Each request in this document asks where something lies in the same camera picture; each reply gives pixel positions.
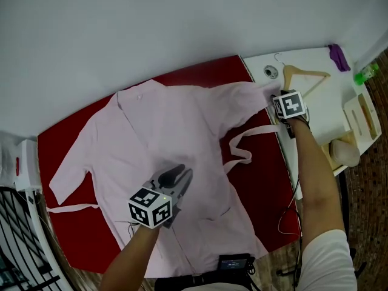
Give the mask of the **white side table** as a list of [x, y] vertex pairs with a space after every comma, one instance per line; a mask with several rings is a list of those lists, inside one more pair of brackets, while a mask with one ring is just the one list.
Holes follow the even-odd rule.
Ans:
[[[310, 48], [279, 52], [277, 56], [285, 65], [294, 65], [302, 70], [327, 72], [331, 77], [321, 83], [311, 94], [303, 97], [310, 114], [310, 129], [320, 145], [352, 130], [344, 113], [344, 105], [360, 93], [368, 93], [365, 85], [356, 85], [352, 72], [340, 72], [329, 57], [329, 49]], [[284, 84], [283, 65], [274, 59], [274, 54], [245, 58], [243, 61], [252, 79], [259, 85], [271, 82]], [[264, 67], [272, 65], [278, 69], [278, 77], [270, 79]], [[302, 93], [308, 91], [321, 77], [294, 75], [290, 88]], [[373, 143], [357, 145], [364, 153]]]

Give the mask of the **black metal railing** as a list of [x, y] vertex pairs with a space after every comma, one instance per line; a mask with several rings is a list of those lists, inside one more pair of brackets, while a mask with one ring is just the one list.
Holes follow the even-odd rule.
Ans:
[[34, 204], [0, 187], [0, 291], [75, 291], [36, 221]]

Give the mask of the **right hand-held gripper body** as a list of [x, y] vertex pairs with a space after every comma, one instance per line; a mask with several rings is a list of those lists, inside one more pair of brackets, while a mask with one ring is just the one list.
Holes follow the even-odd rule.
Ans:
[[295, 134], [288, 119], [297, 119], [309, 127], [310, 115], [302, 94], [297, 91], [281, 91], [279, 96], [271, 95], [270, 100], [275, 109], [275, 115], [279, 122], [286, 126], [290, 139], [295, 138]]

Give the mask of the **red tablecloth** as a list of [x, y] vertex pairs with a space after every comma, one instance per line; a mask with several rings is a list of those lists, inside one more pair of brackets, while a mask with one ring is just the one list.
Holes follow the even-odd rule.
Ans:
[[[197, 84], [202, 87], [250, 79], [250, 73], [237, 55], [157, 77], [158, 82], [167, 86]], [[49, 183], [60, 163], [87, 120], [107, 103], [108, 99], [103, 98], [38, 136], [39, 168], [48, 207], [57, 205]], [[272, 252], [299, 237], [286, 163], [274, 134], [245, 137], [240, 147], [252, 152], [252, 162], [237, 165], [228, 177], [247, 210], [256, 236], [267, 251]], [[73, 213], [52, 213], [50, 219], [68, 263], [76, 269], [103, 273], [119, 253], [119, 246], [99, 209], [91, 207]]]

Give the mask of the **person's left forearm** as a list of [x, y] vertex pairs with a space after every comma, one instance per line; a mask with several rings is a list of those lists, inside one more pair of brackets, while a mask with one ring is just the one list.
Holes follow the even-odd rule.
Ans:
[[139, 226], [129, 243], [103, 274], [99, 291], [138, 291], [160, 228]]

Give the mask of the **white water dispenser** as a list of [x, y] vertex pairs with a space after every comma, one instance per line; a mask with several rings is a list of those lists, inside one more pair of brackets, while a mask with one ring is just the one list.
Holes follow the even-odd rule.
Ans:
[[38, 164], [37, 142], [30, 139], [23, 140], [19, 145], [20, 174], [15, 177], [17, 191], [41, 190], [42, 183]]

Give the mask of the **light wooden box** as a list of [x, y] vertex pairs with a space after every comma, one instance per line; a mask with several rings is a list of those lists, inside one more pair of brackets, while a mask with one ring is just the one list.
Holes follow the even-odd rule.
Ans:
[[[356, 138], [355, 138], [353, 130], [349, 130], [348, 132], [343, 133], [341, 136], [339, 136], [333, 140], [336, 140], [336, 139], [339, 139], [339, 140], [342, 140], [344, 142], [348, 142], [348, 143], [351, 143], [351, 144], [357, 146]], [[325, 156], [330, 164], [331, 169], [333, 171], [336, 171], [336, 170], [340, 169], [341, 167], [347, 167], [347, 166], [340, 165], [340, 164], [337, 164], [336, 162], [332, 161], [330, 154], [329, 154], [329, 145], [333, 140], [331, 140], [327, 144], [322, 145], [321, 149], [322, 149], [323, 153], [325, 154]]]

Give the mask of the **green plastic bottle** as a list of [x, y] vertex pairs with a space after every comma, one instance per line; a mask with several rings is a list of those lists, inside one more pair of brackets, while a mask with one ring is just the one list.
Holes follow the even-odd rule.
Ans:
[[355, 77], [354, 77], [355, 84], [356, 85], [364, 84], [370, 78], [373, 78], [379, 69], [380, 68], [379, 68], [377, 63], [368, 64], [367, 66], [365, 66], [361, 71], [359, 71], [355, 75]]

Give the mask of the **wooden clothes hanger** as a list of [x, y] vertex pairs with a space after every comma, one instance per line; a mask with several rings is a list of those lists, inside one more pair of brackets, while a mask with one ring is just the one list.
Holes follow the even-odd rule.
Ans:
[[311, 88], [308, 89], [303, 94], [303, 97], [307, 97], [309, 94], [311, 94], [321, 83], [323, 83], [325, 80], [329, 79], [331, 75], [327, 72], [321, 72], [321, 71], [311, 71], [311, 70], [302, 70], [294, 65], [285, 65], [280, 59], [277, 58], [277, 56], [280, 55], [280, 53], [274, 54], [274, 59], [278, 62], [280, 62], [283, 65], [283, 75], [284, 75], [284, 89], [288, 90], [292, 83], [292, 77], [294, 75], [301, 75], [301, 76], [317, 76], [321, 77], [321, 79], [313, 85]]

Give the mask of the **person's right forearm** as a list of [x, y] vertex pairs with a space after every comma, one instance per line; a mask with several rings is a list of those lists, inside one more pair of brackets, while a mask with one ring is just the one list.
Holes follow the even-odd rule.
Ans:
[[344, 231], [340, 194], [333, 171], [307, 124], [289, 119], [296, 140], [299, 183], [303, 194], [303, 243], [329, 230]]

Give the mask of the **purple cloth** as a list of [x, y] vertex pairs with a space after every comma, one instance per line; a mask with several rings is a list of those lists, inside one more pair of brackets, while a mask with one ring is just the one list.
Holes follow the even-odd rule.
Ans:
[[329, 44], [329, 57], [335, 63], [340, 72], [351, 71], [342, 48], [338, 44]]

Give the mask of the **pink robe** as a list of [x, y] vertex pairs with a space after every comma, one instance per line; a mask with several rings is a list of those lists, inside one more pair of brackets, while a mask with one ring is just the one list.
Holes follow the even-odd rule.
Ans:
[[267, 249], [228, 180], [231, 166], [222, 162], [219, 141], [264, 110], [278, 87], [168, 87], [150, 80], [115, 93], [87, 121], [50, 181], [55, 212], [85, 208], [64, 201], [90, 173], [96, 207], [124, 247], [131, 238], [129, 198], [158, 170], [184, 164], [193, 170], [192, 182], [172, 226], [160, 230], [145, 277], [209, 272], [220, 255], [264, 256]]

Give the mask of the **black device with screen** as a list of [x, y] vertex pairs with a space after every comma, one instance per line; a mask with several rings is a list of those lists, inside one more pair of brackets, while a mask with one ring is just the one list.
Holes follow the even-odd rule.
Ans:
[[251, 256], [248, 253], [236, 255], [220, 255], [217, 270], [245, 270]]

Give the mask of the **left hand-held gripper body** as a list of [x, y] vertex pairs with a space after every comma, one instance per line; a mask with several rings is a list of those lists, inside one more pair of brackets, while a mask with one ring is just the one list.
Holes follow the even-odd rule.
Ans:
[[178, 204], [183, 190], [182, 177], [152, 177], [128, 200], [132, 220], [150, 229], [159, 226], [170, 228], [181, 211]]

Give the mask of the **person's white shirt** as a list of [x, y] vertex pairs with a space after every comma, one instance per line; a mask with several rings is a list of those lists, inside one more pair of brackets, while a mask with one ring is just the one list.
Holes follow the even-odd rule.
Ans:
[[296, 291], [357, 291], [346, 233], [331, 229], [315, 235], [302, 253]]

